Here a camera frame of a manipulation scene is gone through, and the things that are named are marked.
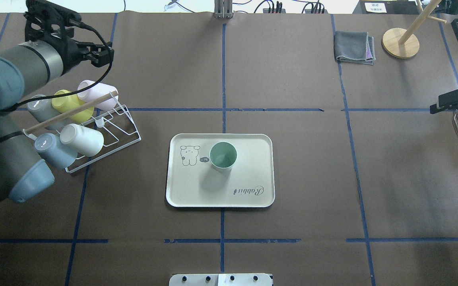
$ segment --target white floor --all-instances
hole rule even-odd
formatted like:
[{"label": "white floor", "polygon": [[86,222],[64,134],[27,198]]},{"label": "white floor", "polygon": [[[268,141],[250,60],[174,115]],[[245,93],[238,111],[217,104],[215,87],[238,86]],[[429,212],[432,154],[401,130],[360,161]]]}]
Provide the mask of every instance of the white floor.
[{"label": "white floor", "polygon": [[[164,7],[171,0],[111,0],[111,1],[87,1],[87,0],[50,0],[56,4],[62,5],[66,8],[72,9],[79,13],[89,12],[121,12],[126,6],[126,10],[148,13],[164,13]],[[248,0],[234,0],[234,2],[247,2]],[[282,8],[287,13],[300,13],[305,3],[294,0],[281,0]],[[214,0],[178,0],[178,2],[186,8],[196,11],[209,11],[214,10]],[[261,0],[251,0],[245,5],[234,5],[234,10],[242,10],[248,13],[253,13],[256,7],[260,4]],[[358,0],[322,0],[325,8],[331,14],[351,14]],[[267,8],[266,3],[260,6]],[[0,13],[7,12],[24,12],[27,11],[25,0],[0,0]],[[167,13],[186,12],[176,4],[173,4],[167,9]]]}]

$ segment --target white label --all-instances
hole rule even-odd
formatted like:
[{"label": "white label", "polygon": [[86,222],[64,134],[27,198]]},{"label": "white label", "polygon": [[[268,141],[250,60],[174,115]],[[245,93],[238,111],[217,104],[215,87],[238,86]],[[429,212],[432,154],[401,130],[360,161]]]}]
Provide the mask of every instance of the white label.
[{"label": "white label", "polygon": [[386,13],[386,7],[384,3],[365,3],[365,10],[371,13]]}]

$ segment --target green cup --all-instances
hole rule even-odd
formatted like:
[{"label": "green cup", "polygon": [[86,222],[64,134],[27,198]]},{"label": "green cup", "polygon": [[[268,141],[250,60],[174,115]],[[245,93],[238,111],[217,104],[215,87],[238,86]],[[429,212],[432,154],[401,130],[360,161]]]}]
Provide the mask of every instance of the green cup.
[{"label": "green cup", "polygon": [[210,150],[211,165],[219,172],[229,172],[236,162],[236,148],[227,142],[219,142]]}]

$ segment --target round wooden base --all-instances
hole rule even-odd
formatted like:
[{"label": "round wooden base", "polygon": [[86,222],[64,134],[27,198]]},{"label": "round wooden base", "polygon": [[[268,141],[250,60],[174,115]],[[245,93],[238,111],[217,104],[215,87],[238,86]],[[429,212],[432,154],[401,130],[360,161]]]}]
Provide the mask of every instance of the round wooden base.
[{"label": "round wooden base", "polygon": [[420,43],[414,34],[402,45],[398,43],[398,40],[406,32],[406,29],[393,28],[386,31],[383,35],[383,48],[389,54],[396,58],[412,58],[418,50],[420,50]]}]

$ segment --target gray towel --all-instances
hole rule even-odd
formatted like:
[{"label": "gray towel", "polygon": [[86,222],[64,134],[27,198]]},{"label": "gray towel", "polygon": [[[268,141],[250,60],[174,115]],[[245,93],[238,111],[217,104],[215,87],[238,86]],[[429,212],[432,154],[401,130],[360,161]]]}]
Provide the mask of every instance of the gray towel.
[{"label": "gray towel", "polygon": [[362,31],[336,31],[333,40],[335,59],[341,62],[374,65],[374,37]]}]

